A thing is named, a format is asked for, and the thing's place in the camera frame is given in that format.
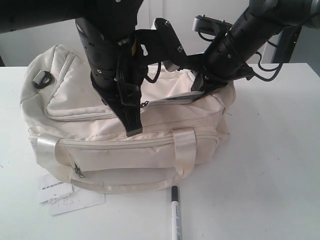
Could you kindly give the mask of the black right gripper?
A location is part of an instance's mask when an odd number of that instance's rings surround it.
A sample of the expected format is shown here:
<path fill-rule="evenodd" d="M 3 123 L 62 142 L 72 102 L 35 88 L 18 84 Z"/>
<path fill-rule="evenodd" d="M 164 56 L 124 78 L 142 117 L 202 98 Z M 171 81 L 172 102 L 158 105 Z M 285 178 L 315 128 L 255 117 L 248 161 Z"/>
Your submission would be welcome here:
<path fill-rule="evenodd" d="M 254 71 L 247 60 L 255 54 L 255 36 L 246 29 L 224 29 L 214 34 L 208 48 L 189 57 L 189 69 L 197 72 L 192 92 L 212 94 L 228 82 L 246 78 Z"/>

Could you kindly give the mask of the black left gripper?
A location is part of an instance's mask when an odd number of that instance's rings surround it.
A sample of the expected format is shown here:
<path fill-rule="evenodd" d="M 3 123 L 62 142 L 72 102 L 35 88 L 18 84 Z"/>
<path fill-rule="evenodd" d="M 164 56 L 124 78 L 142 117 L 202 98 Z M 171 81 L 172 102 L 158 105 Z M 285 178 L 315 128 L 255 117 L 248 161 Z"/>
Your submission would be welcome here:
<path fill-rule="evenodd" d="M 92 85 L 125 128 L 126 136 L 143 132 L 141 85 L 148 66 L 136 36 L 136 17 L 75 20 L 90 66 Z"/>

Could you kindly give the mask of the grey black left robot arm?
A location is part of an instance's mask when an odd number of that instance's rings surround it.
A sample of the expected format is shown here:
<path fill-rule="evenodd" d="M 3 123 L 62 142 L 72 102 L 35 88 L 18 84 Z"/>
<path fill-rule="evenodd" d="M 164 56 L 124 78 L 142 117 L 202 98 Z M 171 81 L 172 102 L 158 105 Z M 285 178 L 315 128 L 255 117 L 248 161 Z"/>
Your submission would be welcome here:
<path fill-rule="evenodd" d="M 141 85 L 147 67 L 136 36 L 140 0 L 3 0 L 0 31 L 14 32 L 74 20 L 91 84 L 131 137 L 143 131 Z"/>

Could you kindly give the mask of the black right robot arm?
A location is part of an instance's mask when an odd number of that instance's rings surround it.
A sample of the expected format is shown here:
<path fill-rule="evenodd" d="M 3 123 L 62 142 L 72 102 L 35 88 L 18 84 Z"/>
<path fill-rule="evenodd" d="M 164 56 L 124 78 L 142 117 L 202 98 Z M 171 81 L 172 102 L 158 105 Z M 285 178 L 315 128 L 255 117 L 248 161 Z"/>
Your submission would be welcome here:
<path fill-rule="evenodd" d="M 273 76 L 266 78 L 247 65 L 247 60 L 274 35 L 292 27 L 297 32 L 302 26 L 320 27 L 318 0 L 251 0 L 234 24 L 198 15 L 193 30 L 201 37 L 211 35 L 204 53 L 196 56 L 195 80 L 192 91 L 208 93 L 227 83 L 253 77 L 264 82 L 273 81 L 283 62 L 271 69 Z"/>

